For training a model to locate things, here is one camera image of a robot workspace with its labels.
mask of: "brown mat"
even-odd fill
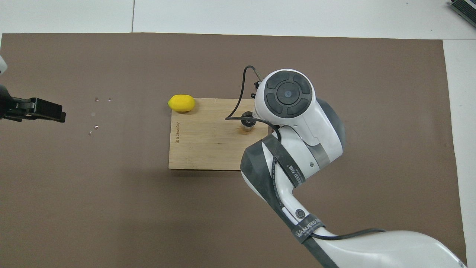
[[[331,232],[413,230],[466,259],[441,41],[4,34],[1,54],[12,96],[67,113],[0,121],[2,267],[318,266],[239,172],[168,169],[169,97],[237,98],[248,64],[302,71],[346,124],[296,192]]]

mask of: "black strap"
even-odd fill
[[[284,148],[284,146],[273,135],[268,135],[262,142],[271,154],[277,159],[279,166],[283,169],[286,176],[293,184],[294,188],[303,184],[306,178],[303,176],[301,169],[294,161],[293,157]]]
[[[292,230],[294,237],[303,243],[314,231],[319,227],[323,227],[324,223],[316,215],[309,214],[302,221],[300,221]]]

